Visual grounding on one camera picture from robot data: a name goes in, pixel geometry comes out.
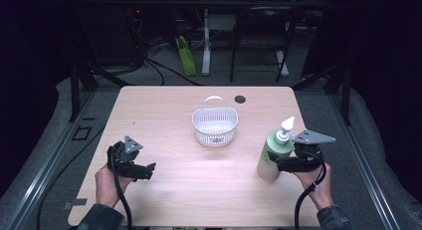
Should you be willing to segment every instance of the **sleeve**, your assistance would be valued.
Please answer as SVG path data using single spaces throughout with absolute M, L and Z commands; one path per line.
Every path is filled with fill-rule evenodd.
M 116 210 L 96 203 L 82 219 L 78 230 L 117 230 L 123 219 Z
M 354 229 L 343 209 L 338 205 L 323 208 L 317 213 L 316 217 L 322 230 Z

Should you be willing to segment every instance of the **green bottle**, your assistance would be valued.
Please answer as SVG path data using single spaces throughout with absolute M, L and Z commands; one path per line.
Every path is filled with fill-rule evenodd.
M 277 164 L 270 160 L 268 151 L 277 154 L 279 157 L 289 157 L 294 148 L 294 142 L 290 135 L 295 118 L 292 116 L 282 123 L 282 129 L 271 131 L 267 135 L 257 171 L 261 177 L 267 180 L 276 180 L 280 176 Z

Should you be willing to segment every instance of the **white basket handle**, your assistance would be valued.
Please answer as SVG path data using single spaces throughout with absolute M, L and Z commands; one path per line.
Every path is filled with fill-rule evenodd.
M 208 102 L 208 101 L 211 101 L 211 100 L 220 100 L 220 101 L 223 101 L 225 108 L 227 107 L 227 103 L 226 103 L 226 101 L 223 98 L 218 97 L 218 96 L 211 96 L 211 97 L 209 97 L 209 98 L 207 98 L 207 99 L 204 100 L 204 102 L 201 105 L 201 109 L 204 109 L 205 103 Z

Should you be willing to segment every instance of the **human arm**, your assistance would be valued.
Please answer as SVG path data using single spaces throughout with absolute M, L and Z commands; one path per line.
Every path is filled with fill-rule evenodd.
M 316 215 L 322 230 L 349 230 L 354 229 L 343 209 L 335 205 L 331 198 L 330 181 L 331 167 L 325 163 L 326 175 L 324 180 L 309 194 L 318 210 Z M 317 180 L 322 166 L 310 172 L 294 172 L 301 181 L 304 189 L 308 188 Z
M 127 186 L 133 181 L 131 178 L 118 177 L 120 188 L 125 192 Z M 114 184 L 114 175 L 107 166 L 103 166 L 96 173 L 96 198 L 87 215 L 83 218 L 79 230 L 115 230 L 121 225 L 124 217 L 114 210 L 119 198 Z

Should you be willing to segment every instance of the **white pump dispenser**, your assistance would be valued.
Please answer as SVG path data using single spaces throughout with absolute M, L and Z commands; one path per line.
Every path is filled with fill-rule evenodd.
M 292 130 L 294 123 L 295 123 L 294 116 L 282 122 L 282 129 L 277 131 L 277 134 L 276 134 L 277 144 L 286 144 L 289 141 L 291 137 L 290 131 Z

